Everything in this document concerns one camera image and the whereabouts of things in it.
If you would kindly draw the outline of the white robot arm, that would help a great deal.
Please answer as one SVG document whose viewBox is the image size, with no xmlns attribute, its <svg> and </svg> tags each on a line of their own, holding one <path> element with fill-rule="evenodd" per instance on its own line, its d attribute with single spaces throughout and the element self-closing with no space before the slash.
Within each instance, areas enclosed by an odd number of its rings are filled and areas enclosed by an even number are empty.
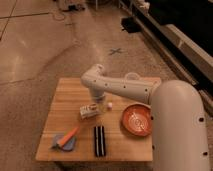
<svg viewBox="0 0 213 171">
<path fill-rule="evenodd" d="M 108 92 L 150 106 L 153 171 L 211 171 L 204 105 L 191 84 L 107 77 L 100 64 L 87 70 L 81 83 L 95 101 Z"/>
</svg>

